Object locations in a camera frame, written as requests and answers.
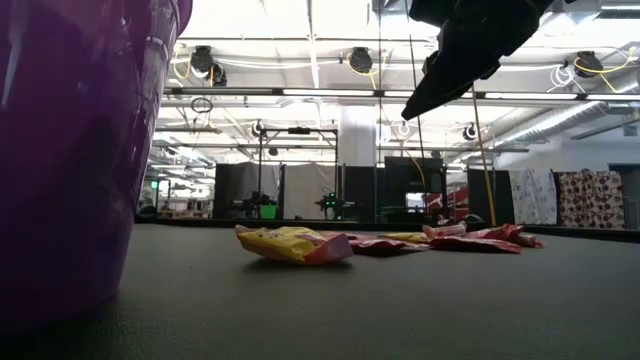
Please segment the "black gantry frame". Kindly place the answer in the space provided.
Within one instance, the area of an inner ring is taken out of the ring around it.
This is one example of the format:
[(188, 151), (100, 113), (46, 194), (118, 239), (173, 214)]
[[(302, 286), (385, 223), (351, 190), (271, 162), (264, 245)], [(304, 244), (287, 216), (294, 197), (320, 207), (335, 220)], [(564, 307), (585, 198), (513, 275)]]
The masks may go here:
[[(333, 160), (333, 165), (334, 165), (334, 190), (333, 191), (329, 191), (329, 192), (335, 192), (337, 194), (337, 196), (339, 197), (340, 192), (338, 191), (338, 178), (339, 178), (339, 144), (338, 144), (338, 137), (339, 137), (339, 131), (337, 129), (319, 129), (319, 128), (309, 128), (309, 127), (304, 127), (304, 126), (295, 126), (295, 127), (288, 127), (285, 129), (276, 129), (276, 128), (266, 128), (264, 127), (264, 130), (266, 131), (267, 134), (269, 133), (274, 133), (273, 136), (267, 135), (267, 142), (265, 143), (265, 138), (258, 138), (259, 142), (258, 142), (258, 180), (257, 180), (257, 191), (259, 192), (260, 195), (264, 194), (263, 191), (263, 187), (262, 187), (262, 170), (263, 170), (263, 156), (264, 156), (264, 149), (266, 148), (279, 148), (282, 147), (283, 149), (303, 149), (304, 146), (302, 145), (269, 145), (271, 141), (275, 140), (281, 133), (286, 132), (289, 135), (311, 135), (312, 133), (317, 133), (321, 140), (323, 140), (324, 142), (326, 142), (329, 146), (329, 148), (332, 148), (334, 151), (334, 160)], [(326, 133), (331, 133), (334, 135), (335, 140), (332, 142), (330, 139), (326, 138), (325, 134)], [(279, 185), (279, 197), (278, 197), (278, 203), (279, 206), (281, 208), (281, 218), (284, 219), (284, 210), (285, 210), (285, 201), (286, 201), (286, 174), (287, 174), (287, 164), (285, 164), (286, 162), (293, 162), (293, 160), (287, 161), (287, 160), (276, 160), (276, 163), (279, 164), (279, 171), (280, 171), (280, 185)]]

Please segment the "grey cabinet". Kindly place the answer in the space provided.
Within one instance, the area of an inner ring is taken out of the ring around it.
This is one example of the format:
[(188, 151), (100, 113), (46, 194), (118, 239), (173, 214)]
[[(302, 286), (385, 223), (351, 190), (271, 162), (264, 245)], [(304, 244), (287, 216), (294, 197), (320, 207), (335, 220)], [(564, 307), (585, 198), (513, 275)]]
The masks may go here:
[(640, 230), (640, 164), (610, 164), (621, 177), (626, 228)]

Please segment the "silver ventilation duct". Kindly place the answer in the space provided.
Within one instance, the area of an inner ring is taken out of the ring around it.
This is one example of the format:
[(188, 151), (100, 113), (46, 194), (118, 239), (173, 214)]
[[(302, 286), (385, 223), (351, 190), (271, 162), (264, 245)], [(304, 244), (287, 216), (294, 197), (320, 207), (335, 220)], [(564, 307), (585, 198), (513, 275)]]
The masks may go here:
[(629, 112), (635, 104), (640, 105), (640, 82), (636, 79), (621, 83), (619, 93), (605, 93), (604, 96), (612, 100), (602, 100), (597, 95), (595, 100), (589, 100), (564, 109), (550, 110), (542, 115), (515, 127), (496, 138), (491, 148), (502, 148), (515, 142), (529, 142), (541, 140), (557, 135), (593, 120), (612, 115), (616, 104)]

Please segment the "black partition panel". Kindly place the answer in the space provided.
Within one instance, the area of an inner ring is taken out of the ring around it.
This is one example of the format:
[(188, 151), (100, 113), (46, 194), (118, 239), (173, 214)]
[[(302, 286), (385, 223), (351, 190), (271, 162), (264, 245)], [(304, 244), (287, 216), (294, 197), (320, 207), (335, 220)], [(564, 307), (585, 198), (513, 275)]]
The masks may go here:
[[(511, 193), (509, 172), (506, 170), (489, 170), (489, 184), (492, 191), (496, 224), (513, 224), (514, 207)], [(469, 192), (469, 211), (478, 215), (491, 225), (491, 208), (486, 178), (483, 170), (471, 169), (467, 172)]]

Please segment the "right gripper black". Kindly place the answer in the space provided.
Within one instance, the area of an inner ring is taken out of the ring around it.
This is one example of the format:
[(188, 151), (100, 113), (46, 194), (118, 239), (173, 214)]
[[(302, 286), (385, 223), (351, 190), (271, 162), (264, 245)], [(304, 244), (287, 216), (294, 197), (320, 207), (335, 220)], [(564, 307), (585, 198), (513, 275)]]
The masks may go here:
[(460, 98), (490, 77), (539, 27), (554, 0), (413, 0), (409, 17), (440, 29), (439, 49), (424, 61), (423, 79), (401, 116), (416, 118)]

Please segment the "black curtain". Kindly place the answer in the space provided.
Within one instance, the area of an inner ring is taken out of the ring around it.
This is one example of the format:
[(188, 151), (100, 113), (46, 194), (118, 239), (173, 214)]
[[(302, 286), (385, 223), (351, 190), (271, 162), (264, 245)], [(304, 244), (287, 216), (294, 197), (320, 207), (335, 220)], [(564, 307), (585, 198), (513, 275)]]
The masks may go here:
[(279, 196), (279, 179), (280, 169), (277, 165), (259, 167), (256, 163), (250, 162), (218, 164), (212, 216), (216, 219), (243, 217), (244, 212), (233, 210), (232, 203), (236, 200), (250, 199), (258, 192), (276, 201)]

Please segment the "white pillar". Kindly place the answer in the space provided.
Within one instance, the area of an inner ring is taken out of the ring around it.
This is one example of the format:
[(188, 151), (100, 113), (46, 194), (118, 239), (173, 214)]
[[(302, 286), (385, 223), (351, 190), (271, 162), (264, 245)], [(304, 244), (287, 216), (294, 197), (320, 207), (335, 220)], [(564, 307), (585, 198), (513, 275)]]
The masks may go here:
[(375, 164), (376, 119), (373, 106), (341, 108), (338, 127), (338, 157), (347, 166)]

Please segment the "yellow Sour Patch candy pack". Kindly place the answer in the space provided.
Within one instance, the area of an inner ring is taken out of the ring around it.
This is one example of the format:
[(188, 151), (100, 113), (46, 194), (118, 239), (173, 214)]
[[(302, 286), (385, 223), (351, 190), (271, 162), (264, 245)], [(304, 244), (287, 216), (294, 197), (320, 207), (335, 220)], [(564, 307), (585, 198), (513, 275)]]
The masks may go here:
[(430, 239), (424, 232), (400, 232), (382, 235), (382, 238), (415, 244), (428, 244)]
[(354, 256), (346, 234), (325, 237), (306, 227), (251, 229), (237, 225), (241, 246), (268, 259), (301, 265), (324, 265)]

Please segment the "white floral cloth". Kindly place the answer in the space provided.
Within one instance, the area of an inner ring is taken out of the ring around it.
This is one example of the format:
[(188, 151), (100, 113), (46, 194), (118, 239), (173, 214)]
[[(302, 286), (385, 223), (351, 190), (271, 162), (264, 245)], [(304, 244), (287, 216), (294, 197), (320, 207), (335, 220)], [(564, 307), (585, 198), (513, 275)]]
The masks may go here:
[(551, 171), (513, 170), (509, 178), (516, 224), (557, 224), (557, 191)]

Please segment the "brown dotted cloth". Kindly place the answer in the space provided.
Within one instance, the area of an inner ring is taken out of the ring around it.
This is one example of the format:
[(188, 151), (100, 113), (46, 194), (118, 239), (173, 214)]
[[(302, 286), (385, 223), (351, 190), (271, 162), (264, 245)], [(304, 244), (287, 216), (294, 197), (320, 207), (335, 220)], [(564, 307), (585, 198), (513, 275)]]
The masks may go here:
[(558, 177), (559, 224), (564, 227), (623, 230), (622, 179), (615, 171), (562, 172)]

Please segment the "black robot with green light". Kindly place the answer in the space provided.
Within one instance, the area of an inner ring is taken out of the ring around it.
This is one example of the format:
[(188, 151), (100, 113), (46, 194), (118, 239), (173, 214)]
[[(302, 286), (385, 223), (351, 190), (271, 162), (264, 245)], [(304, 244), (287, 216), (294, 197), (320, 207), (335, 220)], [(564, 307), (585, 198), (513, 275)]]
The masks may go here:
[(335, 192), (325, 193), (315, 202), (321, 209), (326, 220), (355, 220), (356, 203), (346, 201), (337, 196)]

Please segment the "long ceiling light bar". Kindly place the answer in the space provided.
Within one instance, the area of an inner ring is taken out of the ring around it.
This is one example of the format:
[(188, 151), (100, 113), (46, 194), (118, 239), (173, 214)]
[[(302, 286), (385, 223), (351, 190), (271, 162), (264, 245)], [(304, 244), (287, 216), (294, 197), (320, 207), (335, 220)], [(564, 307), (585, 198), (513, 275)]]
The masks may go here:
[[(352, 98), (406, 98), (407, 90), (348, 90), (304, 88), (204, 88), (169, 87), (165, 95), (222, 95), (222, 96), (298, 96), (298, 97), (352, 97)], [(538, 92), (477, 92), (478, 99), (488, 100), (550, 100), (550, 101), (640, 101), (637, 93), (538, 93)]]

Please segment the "purple plastic bucket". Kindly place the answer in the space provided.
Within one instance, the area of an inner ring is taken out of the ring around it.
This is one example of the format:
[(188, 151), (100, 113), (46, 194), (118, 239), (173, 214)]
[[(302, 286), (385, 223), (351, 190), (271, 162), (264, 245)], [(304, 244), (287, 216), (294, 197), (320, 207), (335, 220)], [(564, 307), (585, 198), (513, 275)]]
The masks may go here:
[(118, 290), (193, 0), (0, 0), (0, 337)]

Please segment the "black screen on stand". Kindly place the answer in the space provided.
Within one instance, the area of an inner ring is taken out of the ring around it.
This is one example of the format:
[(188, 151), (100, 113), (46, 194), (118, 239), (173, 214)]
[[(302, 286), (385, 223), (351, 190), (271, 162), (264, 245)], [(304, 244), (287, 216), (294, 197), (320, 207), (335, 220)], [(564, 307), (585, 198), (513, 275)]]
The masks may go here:
[(381, 214), (387, 222), (436, 225), (447, 213), (442, 159), (385, 158)]

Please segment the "white curtain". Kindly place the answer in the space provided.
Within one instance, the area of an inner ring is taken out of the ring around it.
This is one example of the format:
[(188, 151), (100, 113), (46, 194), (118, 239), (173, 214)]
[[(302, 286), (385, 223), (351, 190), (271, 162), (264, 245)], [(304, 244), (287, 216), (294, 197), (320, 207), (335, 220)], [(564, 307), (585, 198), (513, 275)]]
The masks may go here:
[(324, 212), (316, 204), (326, 191), (335, 188), (335, 168), (315, 163), (287, 166), (284, 177), (283, 217), (322, 220)]

